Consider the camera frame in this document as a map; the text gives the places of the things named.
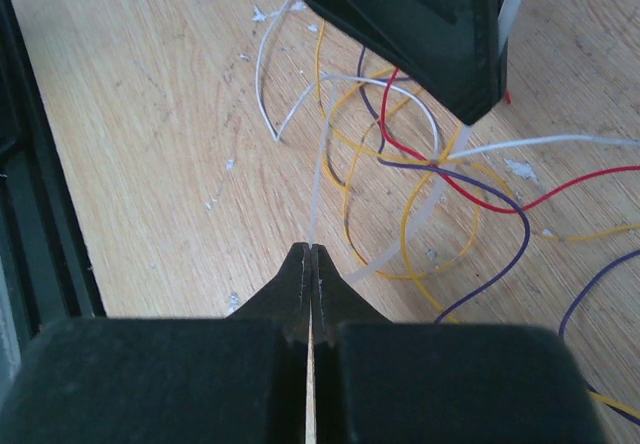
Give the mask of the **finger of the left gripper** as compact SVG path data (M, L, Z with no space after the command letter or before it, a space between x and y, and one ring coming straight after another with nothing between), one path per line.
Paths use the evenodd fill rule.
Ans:
M408 74L465 125L506 90L498 47L503 0L303 0L316 14Z

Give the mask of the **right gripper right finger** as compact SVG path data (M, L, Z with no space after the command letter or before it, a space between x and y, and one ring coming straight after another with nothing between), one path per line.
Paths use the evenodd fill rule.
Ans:
M321 443L602 443L570 351L530 325L394 323L316 245L312 266Z

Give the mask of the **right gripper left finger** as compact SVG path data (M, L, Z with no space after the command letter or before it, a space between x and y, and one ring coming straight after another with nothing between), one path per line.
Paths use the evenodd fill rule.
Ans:
M5 443L301 443L311 251L226 318L74 318L29 344Z

